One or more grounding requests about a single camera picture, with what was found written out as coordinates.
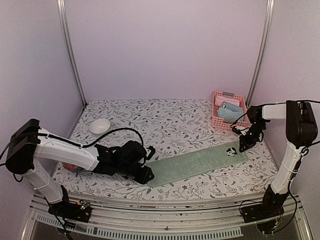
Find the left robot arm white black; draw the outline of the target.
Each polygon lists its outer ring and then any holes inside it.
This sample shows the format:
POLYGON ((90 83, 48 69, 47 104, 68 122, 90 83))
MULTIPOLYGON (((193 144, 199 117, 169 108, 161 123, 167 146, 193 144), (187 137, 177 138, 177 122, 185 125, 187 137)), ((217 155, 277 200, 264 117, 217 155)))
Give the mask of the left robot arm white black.
POLYGON ((145 148, 143 140, 129 140, 122 146, 112 147, 98 143, 122 130, 110 130, 91 143, 81 144, 52 134, 40 127, 39 120, 32 118, 11 136, 0 155, 6 157, 3 166, 9 172, 26 179, 45 197, 51 213, 63 217, 78 213, 87 216, 89 204, 83 200, 71 203, 65 187, 58 185, 36 159, 74 165, 101 175, 118 174, 145 185, 154 179, 152 169, 145 165, 155 154, 154 147, 145 148))

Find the light blue towel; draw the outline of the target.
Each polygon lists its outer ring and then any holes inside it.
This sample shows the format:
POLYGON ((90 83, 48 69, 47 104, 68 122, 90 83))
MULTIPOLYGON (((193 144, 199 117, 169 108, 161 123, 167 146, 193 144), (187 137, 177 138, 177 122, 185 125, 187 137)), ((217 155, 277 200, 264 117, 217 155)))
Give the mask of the light blue towel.
POLYGON ((243 122, 245 119, 244 113, 233 112, 233 111, 230 111, 230 110, 223 108, 223 107, 220 107, 217 110, 217 116, 219 118, 222 118, 223 122, 225 122, 225 123, 233 123, 236 120, 243 122))

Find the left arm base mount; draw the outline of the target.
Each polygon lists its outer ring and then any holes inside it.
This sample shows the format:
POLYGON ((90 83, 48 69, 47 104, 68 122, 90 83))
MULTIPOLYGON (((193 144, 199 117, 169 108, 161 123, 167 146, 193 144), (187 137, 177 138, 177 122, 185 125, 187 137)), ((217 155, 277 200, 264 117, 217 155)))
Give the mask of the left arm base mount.
POLYGON ((50 203, 48 213, 57 217, 62 217, 63 219, 88 223, 91 217, 92 208, 90 203, 84 200, 79 200, 76 203, 62 200, 58 203, 50 203))

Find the green towel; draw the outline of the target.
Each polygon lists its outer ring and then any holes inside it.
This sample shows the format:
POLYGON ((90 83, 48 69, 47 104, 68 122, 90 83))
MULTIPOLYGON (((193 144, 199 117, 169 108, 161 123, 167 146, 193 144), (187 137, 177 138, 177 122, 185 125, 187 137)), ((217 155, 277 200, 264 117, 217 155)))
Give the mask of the green towel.
POLYGON ((234 141, 149 162, 146 166, 151 168, 154 178, 147 185, 155 188, 244 163, 248 157, 239 151, 238 146, 238 142, 234 141))

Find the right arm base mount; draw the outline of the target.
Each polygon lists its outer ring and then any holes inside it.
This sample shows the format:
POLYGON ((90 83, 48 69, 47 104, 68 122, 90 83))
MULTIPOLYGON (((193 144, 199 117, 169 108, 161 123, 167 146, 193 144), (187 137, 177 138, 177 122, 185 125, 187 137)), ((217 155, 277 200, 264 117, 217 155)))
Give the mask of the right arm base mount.
POLYGON ((284 214, 283 207, 269 208, 261 201, 244 200, 239 206, 239 213, 245 223, 262 221, 269 218, 281 217, 284 214))

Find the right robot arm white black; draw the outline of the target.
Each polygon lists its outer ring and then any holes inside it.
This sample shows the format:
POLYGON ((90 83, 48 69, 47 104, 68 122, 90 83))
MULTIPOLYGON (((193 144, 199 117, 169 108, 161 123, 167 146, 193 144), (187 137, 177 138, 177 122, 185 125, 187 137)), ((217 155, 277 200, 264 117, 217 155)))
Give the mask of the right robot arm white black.
POLYGON ((290 194, 291 183, 299 171, 303 157, 308 154, 309 147, 316 144, 318 127, 309 100, 287 100, 282 103, 252 106, 245 115, 251 124, 249 128, 241 129, 235 125, 231 127, 232 131, 239 135, 240 152, 261 141, 267 123, 272 120, 285 121, 285 154, 278 173, 267 187, 258 208, 262 218, 269 218, 283 206, 290 194))

